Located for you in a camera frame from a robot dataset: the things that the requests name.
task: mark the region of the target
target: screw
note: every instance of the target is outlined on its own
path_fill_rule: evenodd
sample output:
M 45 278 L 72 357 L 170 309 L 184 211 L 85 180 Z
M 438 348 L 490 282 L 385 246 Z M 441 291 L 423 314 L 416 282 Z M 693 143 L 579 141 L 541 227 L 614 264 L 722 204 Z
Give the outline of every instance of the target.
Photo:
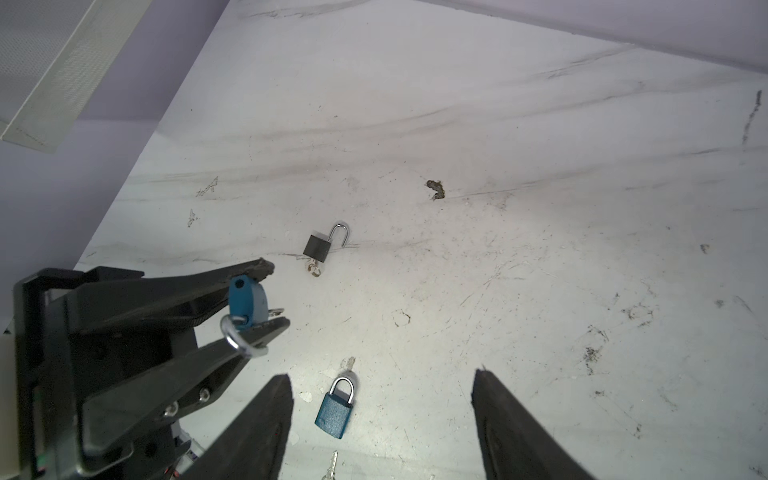
M 178 412 L 179 412 L 179 402 L 173 402 L 169 406 L 165 407 L 165 412 L 163 412 L 163 417 L 169 419 L 170 417 L 175 417 Z
M 210 400 L 210 390 L 209 389 L 200 389 L 200 403 L 205 403 L 208 400 Z

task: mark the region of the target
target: purple wall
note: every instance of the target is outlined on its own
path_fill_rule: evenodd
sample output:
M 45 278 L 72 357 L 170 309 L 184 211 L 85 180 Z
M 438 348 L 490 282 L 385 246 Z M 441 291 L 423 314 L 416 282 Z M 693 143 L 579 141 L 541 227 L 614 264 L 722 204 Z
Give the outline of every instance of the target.
M 154 0 L 56 154 L 0 141 L 0 324 L 13 284 L 72 268 L 228 0 Z
M 768 73 L 766 0 L 422 0 Z

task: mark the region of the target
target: black padlock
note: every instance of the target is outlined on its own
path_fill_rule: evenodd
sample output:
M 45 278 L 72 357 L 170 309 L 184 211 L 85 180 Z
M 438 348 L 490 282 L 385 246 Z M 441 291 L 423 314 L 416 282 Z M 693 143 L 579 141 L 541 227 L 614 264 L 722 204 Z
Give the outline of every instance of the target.
M 342 227 L 344 230 L 346 230 L 344 241 L 341 243 L 341 246 L 344 247 L 346 245 L 346 240 L 349 238 L 349 228 L 347 228 L 347 226 L 343 223 L 337 223 L 331 229 L 328 240 L 323 240 L 320 237 L 310 235 L 310 240 L 306 242 L 306 247 L 304 247 L 304 255 L 307 255 L 309 258 L 313 258 L 318 262 L 325 262 L 326 257 L 328 256 L 328 252 L 331 250 L 333 232 L 336 231 L 336 229 L 339 227 Z

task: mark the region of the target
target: marble surface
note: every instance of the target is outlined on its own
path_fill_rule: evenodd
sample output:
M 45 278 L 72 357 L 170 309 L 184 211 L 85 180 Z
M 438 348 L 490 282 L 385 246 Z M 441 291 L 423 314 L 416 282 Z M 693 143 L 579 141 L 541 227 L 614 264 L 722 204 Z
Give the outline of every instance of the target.
M 484 478 L 483 366 L 597 478 L 765 478 L 758 91 L 767 76 L 421 2 L 233 0 L 79 267 L 276 264 L 292 326 L 182 423 L 210 444 L 288 372 L 285 479 L 336 449 L 339 479 Z M 300 254 L 337 220 L 349 246 L 314 278 Z M 351 356 L 336 440 L 313 420 Z

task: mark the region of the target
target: blue padlock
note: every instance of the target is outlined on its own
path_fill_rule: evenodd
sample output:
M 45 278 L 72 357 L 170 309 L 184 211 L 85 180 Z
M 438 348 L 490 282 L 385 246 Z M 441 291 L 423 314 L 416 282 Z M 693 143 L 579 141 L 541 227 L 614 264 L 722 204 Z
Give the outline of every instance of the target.
M 229 302 L 230 315 L 239 320 L 233 322 L 238 332 L 264 323 L 270 317 L 264 287 L 247 275 L 230 280 Z
M 342 380 L 346 380 L 349 383 L 349 399 L 345 400 L 335 394 L 336 385 Z M 352 384 L 352 380 L 345 376 L 340 376 L 333 381 L 331 390 L 323 398 L 323 404 L 320 406 L 320 411 L 317 413 L 315 419 L 315 425 L 319 426 L 325 433 L 336 437 L 342 438 L 344 435 L 344 429 L 349 421 L 349 415 L 352 413 L 352 400 L 355 396 L 355 386 Z

